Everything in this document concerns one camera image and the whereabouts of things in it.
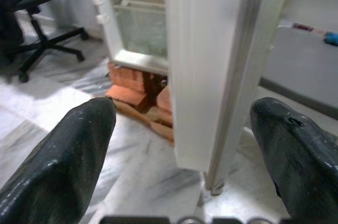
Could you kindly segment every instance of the chair base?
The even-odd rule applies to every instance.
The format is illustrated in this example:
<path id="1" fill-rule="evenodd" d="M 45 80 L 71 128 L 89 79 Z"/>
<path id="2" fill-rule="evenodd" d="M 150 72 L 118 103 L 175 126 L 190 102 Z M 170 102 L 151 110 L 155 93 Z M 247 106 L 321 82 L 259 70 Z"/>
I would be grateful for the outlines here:
<path id="1" fill-rule="evenodd" d="M 76 30 L 70 31 L 66 34 L 57 36 L 52 39 L 48 39 L 45 34 L 43 33 L 39 23 L 37 20 L 32 16 L 32 14 L 29 14 L 31 18 L 31 23 L 40 39 L 39 43 L 30 44 L 30 45 L 23 45 L 16 47 L 14 49 L 6 50 L 5 53 L 7 56 L 12 56 L 14 54 L 27 52 L 27 51 L 34 51 L 35 52 L 24 62 L 24 64 L 19 68 L 18 71 L 18 77 L 19 81 L 22 83 L 26 83 L 29 81 L 29 76 L 27 74 L 28 70 L 36 63 L 38 58 L 44 53 L 47 49 L 53 49 L 58 51 L 63 51 L 66 53 L 71 53 L 76 55 L 79 62 L 82 62 L 85 60 L 83 54 L 79 50 L 63 47 L 61 45 L 57 45 L 59 42 L 62 42 L 64 40 L 67 40 L 69 38 L 72 38 L 74 36 L 79 35 L 82 40 L 89 39 L 88 33 L 84 30 L 84 28 L 78 28 Z"/>

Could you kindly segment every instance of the black office chair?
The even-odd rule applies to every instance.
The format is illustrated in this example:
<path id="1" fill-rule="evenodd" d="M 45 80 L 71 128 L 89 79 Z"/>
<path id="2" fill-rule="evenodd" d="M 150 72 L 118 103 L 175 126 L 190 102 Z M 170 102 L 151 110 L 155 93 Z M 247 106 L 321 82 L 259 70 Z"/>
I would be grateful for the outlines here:
<path id="1" fill-rule="evenodd" d="M 43 52 L 46 49 L 54 49 L 66 53 L 75 54 L 79 62 L 85 60 L 81 51 L 58 45 L 59 42 L 62 42 L 77 35 L 80 35 L 82 40 L 87 40 L 89 38 L 89 35 L 84 30 L 84 28 L 81 27 L 79 29 L 73 30 L 71 32 L 63 34 L 61 36 L 57 36 L 52 39 L 48 39 L 47 36 L 43 33 L 38 21 L 34 18 L 34 14 L 38 14 L 40 12 L 39 5 L 46 3 L 48 1 L 51 0 L 22 0 L 18 4 L 16 4 L 14 8 L 7 9 L 12 12 L 18 10 L 27 10 L 28 15 L 31 19 L 31 23 L 40 39 L 39 43 L 22 45 L 5 51 L 6 55 L 14 55 L 21 52 L 35 50 L 35 52 L 31 56 L 29 56 L 29 58 L 25 61 L 25 63 L 19 68 L 18 76 L 20 82 L 22 83 L 29 81 L 27 71 L 37 61 L 37 59 L 43 54 Z"/>

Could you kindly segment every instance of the blue object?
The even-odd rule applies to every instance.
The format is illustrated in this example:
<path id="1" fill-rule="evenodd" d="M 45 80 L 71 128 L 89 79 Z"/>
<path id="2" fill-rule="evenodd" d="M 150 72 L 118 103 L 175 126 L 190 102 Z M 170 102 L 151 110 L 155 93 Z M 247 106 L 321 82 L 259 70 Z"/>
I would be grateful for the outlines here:
<path id="1" fill-rule="evenodd" d="M 327 32 L 325 35 L 324 42 L 330 45 L 338 46 L 338 34 Z"/>

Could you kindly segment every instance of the white marble floor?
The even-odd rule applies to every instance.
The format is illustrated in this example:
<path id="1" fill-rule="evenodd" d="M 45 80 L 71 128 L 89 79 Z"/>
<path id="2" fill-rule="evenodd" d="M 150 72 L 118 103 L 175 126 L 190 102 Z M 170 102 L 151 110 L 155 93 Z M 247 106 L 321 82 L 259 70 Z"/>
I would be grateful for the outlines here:
<path id="1" fill-rule="evenodd" d="M 0 186 L 69 109 L 110 86 L 102 42 L 74 39 L 69 45 L 82 49 L 87 60 L 78 64 L 70 55 L 48 53 L 27 84 L 8 71 L 0 73 Z M 172 221 L 190 215 L 206 221 L 288 216 L 252 137 L 241 140 L 224 194 L 212 197 L 199 172 L 177 168 L 174 148 L 120 114 L 81 224 L 99 223 L 106 214 L 169 216 Z"/>

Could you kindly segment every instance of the marble floor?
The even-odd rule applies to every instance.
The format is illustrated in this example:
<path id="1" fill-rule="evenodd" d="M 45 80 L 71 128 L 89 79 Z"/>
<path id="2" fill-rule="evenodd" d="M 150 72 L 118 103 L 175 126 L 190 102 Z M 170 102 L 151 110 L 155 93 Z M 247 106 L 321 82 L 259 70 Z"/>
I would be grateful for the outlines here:
<path id="1" fill-rule="evenodd" d="M 45 29 L 49 35 L 55 30 Z M 33 33 L 26 29 L 27 35 Z M 74 106 L 102 96 L 111 83 L 106 77 L 107 50 L 98 40 L 70 40 L 86 61 L 47 52 L 19 83 L 14 69 L 0 69 L 0 186 L 34 146 Z M 241 221 L 264 217 L 277 221 L 288 214 L 276 196 L 255 139 L 243 135 L 224 193 L 212 197 L 203 176 L 176 166 L 174 148 L 142 124 L 117 114 L 106 160 L 90 206 L 81 224 L 99 223 L 107 215 L 168 216 L 172 222 L 195 215 L 205 221 L 235 216 Z"/>

